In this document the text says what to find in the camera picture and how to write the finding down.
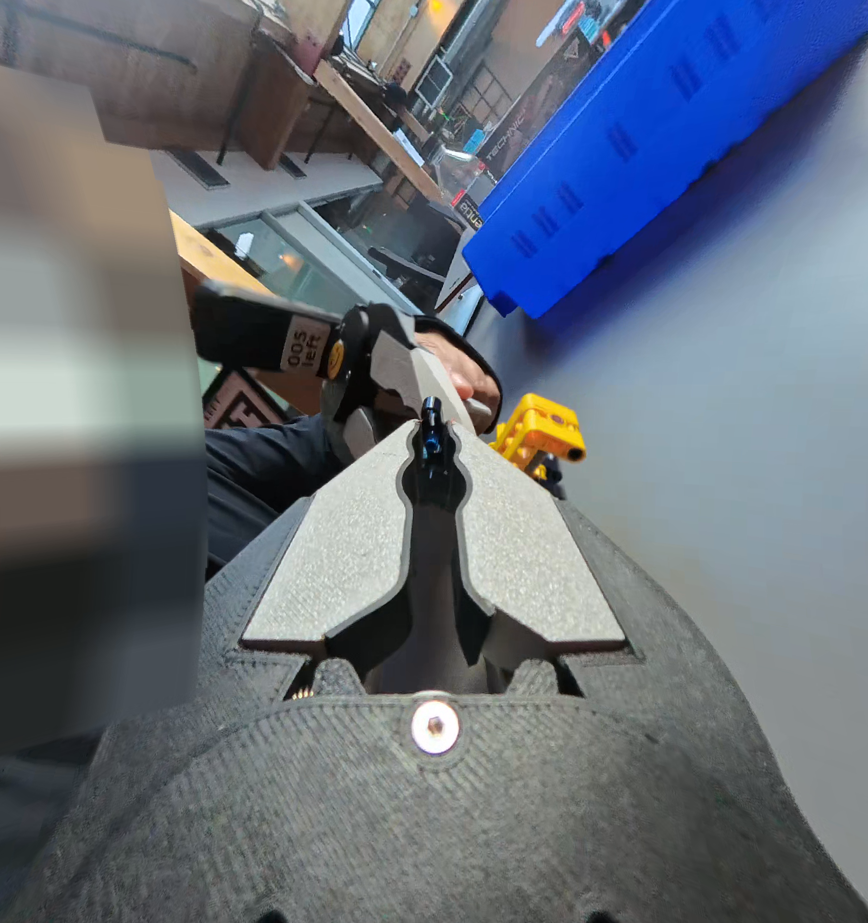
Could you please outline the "person's left hand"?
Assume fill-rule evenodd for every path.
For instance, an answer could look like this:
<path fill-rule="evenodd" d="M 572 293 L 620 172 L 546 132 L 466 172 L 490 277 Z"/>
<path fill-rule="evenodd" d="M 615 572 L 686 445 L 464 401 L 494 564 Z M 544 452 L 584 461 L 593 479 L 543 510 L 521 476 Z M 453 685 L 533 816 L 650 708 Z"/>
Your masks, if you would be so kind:
<path fill-rule="evenodd" d="M 449 328 L 424 326 L 415 333 L 417 345 L 442 364 L 460 400 L 474 402 L 469 410 L 479 436 L 490 433 L 502 408 L 503 391 L 497 375 L 483 357 L 463 337 Z"/>

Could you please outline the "large black lego set box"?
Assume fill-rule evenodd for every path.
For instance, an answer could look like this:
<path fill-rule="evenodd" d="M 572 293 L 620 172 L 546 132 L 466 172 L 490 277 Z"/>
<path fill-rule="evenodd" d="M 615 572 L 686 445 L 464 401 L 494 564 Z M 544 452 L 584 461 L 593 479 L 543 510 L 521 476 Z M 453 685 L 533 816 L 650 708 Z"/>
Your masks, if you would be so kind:
<path fill-rule="evenodd" d="M 462 224 L 481 226 L 488 193 L 644 6 L 474 2 L 444 47 L 454 81 L 435 166 Z"/>

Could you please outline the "framed marker sign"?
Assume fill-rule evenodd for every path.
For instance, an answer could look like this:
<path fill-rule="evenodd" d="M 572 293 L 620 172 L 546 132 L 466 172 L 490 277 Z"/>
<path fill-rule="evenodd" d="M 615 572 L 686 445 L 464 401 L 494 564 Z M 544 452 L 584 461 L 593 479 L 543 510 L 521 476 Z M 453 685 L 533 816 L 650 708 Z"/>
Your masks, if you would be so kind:
<path fill-rule="evenodd" d="M 201 396 L 208 429 L 254 429 L 285 424 L 298 412 L 262 386 L 246 370 L 221 367 Z"/>

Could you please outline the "blue plastic bin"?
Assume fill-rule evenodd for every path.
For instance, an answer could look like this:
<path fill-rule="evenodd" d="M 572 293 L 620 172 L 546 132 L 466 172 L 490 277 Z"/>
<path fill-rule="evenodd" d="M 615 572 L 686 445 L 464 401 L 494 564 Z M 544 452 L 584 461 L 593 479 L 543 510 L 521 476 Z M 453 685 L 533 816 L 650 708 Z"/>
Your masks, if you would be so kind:
<path fill-rule="evenodd" d="M 541 317 L 867 34 L 868 1 L 646 2 L 486 197 L 486 300 Z"/>

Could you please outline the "yellow lego assembly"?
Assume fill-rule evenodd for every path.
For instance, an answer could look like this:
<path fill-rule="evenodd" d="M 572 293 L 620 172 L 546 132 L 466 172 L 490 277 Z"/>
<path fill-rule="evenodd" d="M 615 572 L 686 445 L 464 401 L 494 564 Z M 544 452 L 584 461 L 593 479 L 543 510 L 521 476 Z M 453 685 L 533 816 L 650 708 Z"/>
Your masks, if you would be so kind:
<path fill-rule="evenodd" d="M 575 411 L 534 393 L 497 425 L 489 446 L 560 501 L 566 500 L 562 464 L 587 455 Z"/>

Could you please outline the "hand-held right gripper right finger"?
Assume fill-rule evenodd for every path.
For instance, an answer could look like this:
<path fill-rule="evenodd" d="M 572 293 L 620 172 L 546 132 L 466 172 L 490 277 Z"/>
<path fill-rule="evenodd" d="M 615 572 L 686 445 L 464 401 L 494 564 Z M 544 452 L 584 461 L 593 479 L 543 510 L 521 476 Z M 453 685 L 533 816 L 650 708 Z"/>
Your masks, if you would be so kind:
<path fill-rule="evenodd" d="M 456 630 L 469 663 L 517 667 L 625 648 L 627 635 L 555 498 L 459 424 Z"/>

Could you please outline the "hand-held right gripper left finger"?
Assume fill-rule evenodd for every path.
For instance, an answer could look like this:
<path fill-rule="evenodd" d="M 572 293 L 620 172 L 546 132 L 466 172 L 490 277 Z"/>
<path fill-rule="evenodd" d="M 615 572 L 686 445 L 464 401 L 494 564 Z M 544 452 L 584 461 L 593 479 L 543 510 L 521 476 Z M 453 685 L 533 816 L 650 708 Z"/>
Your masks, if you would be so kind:
<path fill-rule="evenodd" d="M 404 644 L 413 525 L 404 478 L 418 431 L 402 424 L 316 493 L 251 610 L 243 648 L 343 659 L 367 675 Z"/>

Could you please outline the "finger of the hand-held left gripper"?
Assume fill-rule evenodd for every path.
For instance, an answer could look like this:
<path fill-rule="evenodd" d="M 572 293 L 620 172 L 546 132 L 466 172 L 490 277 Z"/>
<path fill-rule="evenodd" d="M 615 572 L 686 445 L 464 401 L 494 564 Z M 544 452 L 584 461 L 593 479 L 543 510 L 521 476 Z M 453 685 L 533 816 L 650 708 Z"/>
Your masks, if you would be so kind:
<path fill-rule="evenodd" d="M 372 409 L 400 419 L 421 419 L 427 398 L 440 401 L 440 416 L 483 435 L 495 425 L 495 413 L 475 398 L 463 399 L 440 360 L 420 347 L 394 338 L 378 338 L 372 348 Z"/>
<path fill-rule="evenodd" d="M 351 462 L 357 462 L 409 422 L 409 416 L 379 408 L 359 407 L 345 422 L 342 435 Z"/>

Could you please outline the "person's left forearm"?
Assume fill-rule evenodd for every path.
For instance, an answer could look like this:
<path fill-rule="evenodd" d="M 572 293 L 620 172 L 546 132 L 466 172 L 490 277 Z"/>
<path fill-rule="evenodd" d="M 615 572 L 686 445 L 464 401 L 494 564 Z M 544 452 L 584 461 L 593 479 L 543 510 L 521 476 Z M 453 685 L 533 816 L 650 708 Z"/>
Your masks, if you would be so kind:
<path fill-rule="evenodd" d="M 205 429 L 209 581 L 295 502 L 346 465 L 322 418 L 258 428 Z"/>

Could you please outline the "black lego connector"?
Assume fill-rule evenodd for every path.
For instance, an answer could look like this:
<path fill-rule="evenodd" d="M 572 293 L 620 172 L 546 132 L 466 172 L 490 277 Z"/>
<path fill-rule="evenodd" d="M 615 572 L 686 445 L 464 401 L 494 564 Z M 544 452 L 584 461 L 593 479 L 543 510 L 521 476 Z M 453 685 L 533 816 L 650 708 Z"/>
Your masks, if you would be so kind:
<path fill-rule="evenodd" d="M 444 462 L 444 422 L 440 398 L 425 398 L 421 408 L 420 437 L 421 452 L 427 467 L 441 467 Z"/>

